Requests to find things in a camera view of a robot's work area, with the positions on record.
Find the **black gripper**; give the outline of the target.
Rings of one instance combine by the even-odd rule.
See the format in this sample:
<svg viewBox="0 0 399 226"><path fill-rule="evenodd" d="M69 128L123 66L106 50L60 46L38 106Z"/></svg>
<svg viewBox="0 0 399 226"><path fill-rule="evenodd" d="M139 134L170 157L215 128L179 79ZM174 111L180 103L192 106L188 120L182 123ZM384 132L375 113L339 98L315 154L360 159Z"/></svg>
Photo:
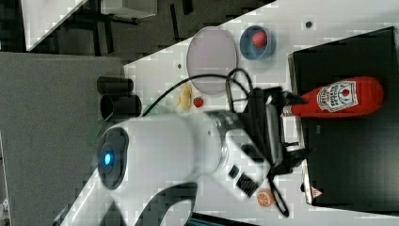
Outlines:
<svg viewBox="0 0 399 226"><path fill-rule="evenodd" d="M287 152L282 139L279 111L284 105L304 105L308 101L282 88L252 90L247 99L246 131L257 148L256 160L267 163L271 175L290 173L311 153L310 149Z"/></svg>

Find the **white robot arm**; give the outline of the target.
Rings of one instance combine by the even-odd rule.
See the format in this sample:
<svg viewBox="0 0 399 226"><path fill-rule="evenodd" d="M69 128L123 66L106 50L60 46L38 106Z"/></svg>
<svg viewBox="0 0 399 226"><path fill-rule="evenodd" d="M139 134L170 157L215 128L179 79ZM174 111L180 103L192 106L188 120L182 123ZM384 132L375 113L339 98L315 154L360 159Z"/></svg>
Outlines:
<svg viewBox="0 0 399 226"><path fill-rule="evenodd" d="M186 226L209 175L244 201L305 151L288 153L279 116L304 98L280 88L250 92L246 110L155 114L122 121L101 136L97 166L54 226L100 226L116 205L126 226Z"/></svg>

